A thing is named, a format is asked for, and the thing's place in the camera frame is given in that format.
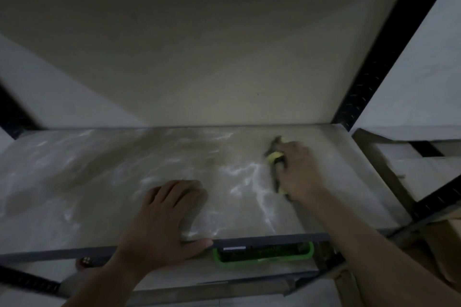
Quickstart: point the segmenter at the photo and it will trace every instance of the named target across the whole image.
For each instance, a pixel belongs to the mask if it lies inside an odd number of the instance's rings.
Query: green basket
[[[225,253],[213,249],[214,261],[227,268],[249,266],[268,262],[308,260],[314,255],[314,244],[303,242],[286,245],[271,245],[263,248],[250,248],[236,253]]]

